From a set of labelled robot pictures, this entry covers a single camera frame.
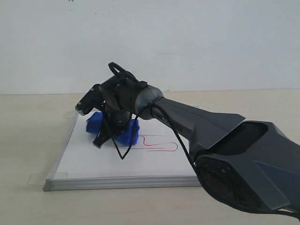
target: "table surface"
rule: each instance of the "table surface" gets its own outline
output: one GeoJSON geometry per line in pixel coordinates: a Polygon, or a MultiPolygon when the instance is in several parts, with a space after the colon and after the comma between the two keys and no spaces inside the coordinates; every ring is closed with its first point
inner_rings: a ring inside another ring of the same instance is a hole
{"type": "MultiPolygon", "coordinates": [[[[43,192],[44,179],[82,96],[0,96],[1,225],[299,224],[290,217],[231,209],[201,187],[43,192]]],[[[165,96],[213,112],[272,121],[300,143],[300,90],[169,92],[165,96]]]]}

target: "blue cloth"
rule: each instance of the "blue cloth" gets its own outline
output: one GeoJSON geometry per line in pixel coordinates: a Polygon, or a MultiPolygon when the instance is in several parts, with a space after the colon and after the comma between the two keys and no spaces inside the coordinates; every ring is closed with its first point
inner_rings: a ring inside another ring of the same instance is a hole
{"type": "MultiPolygon", "coordinates": [[[[102,121],[103,121],[103,115],[101,112],[93,113],[93,115],[87,119],[86,132],[91,134],[98,134],[100,131],[100,127],[102,125],[102,121]]],[[[140,130],[139,121],[131,120],[129,126],[114,139],[126,146],[129,146],[131,141],[132,141],[132,145],[135,145],[139,137],[139,130],[140,130]],[[134,125],[135,125],[134,138],[132,140],[132,132],[133,132],[134,125]]]]}

